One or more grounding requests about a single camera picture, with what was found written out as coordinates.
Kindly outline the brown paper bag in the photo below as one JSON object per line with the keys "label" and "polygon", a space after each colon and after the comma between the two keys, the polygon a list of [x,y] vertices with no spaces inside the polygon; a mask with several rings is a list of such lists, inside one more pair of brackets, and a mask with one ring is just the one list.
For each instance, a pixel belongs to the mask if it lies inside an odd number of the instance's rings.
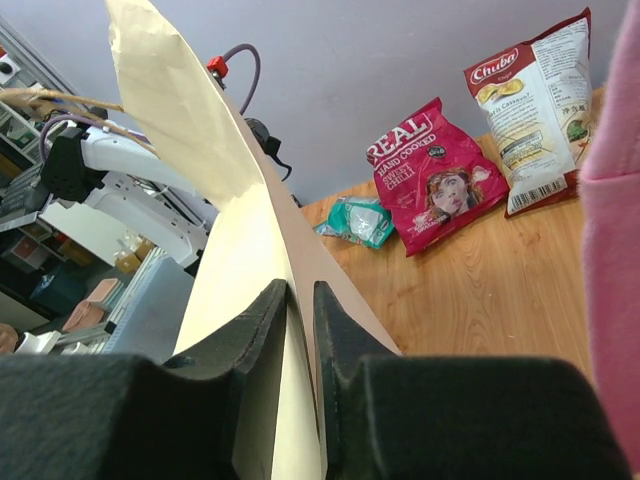
{"label": "brown paper bag", "polygon": [[159,158],[217,209],[174,355],[245,311],[274,280],[288,286],[271,475],[330,479],[314,327],[314,287],[397,348],[312,231],[238,110],[178,30],[148,1],[111,1],[110,45],[120,96]]}

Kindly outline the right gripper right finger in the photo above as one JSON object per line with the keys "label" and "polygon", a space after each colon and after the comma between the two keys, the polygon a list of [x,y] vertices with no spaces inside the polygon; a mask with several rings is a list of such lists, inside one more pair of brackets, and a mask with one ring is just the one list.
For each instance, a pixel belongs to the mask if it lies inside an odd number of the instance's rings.
{"label": "right gripper right finger", "polygon": [[314,287],[330,479],[629,479],[588,380],[558,358],[400,356]]}

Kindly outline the red white chips bag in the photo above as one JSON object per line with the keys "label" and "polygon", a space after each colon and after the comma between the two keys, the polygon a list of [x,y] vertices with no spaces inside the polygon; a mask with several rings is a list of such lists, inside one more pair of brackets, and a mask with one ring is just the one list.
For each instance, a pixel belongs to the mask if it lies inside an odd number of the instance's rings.
{"label": "red white chips bag", "polygon": [[595,128],[590,42],[584,9],[464,72],[509,185],[507,217],[577,194]]}

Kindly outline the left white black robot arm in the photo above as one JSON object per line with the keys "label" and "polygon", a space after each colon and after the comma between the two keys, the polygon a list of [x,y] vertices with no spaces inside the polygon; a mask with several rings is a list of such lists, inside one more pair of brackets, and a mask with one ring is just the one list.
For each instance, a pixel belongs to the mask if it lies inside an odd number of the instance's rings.
{"label": "left white black robot arm", "polygon": [[39,185],[66,208],[82,204],[133,228],[194,276],[217,214],[149,147],[111,121],[56,116],[40,132]]}

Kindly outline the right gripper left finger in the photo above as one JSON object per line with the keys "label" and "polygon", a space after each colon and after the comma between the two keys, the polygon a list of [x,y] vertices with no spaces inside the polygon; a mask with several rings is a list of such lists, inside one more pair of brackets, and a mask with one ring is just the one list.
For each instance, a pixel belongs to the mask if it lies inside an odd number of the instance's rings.
{"label": "right gripper left finger", "polygon": [[1,361],[5,479],[267,479],[288,286],[163,364],[139,355]]}

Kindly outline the teal white snack packet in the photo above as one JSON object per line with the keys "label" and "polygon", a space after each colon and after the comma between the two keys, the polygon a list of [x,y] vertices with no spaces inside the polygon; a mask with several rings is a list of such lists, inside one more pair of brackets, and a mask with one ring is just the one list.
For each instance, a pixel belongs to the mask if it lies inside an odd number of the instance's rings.
{"label": "teal white snack packet", "polygon": [[361,196],[340,196],[327,219],[314,227],[319,235],[374,249],[380,249],[394,230],[391,213],[380,200]]}

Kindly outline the magenta crisps bag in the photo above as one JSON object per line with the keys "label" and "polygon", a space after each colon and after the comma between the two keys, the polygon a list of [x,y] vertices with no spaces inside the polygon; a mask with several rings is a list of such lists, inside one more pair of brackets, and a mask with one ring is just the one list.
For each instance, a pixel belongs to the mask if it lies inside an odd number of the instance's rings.
{"label": "magenta crisps bag", "polygon": [[366,151],[382,206],[411,257],[488,213],[509,186],[436,97]]}

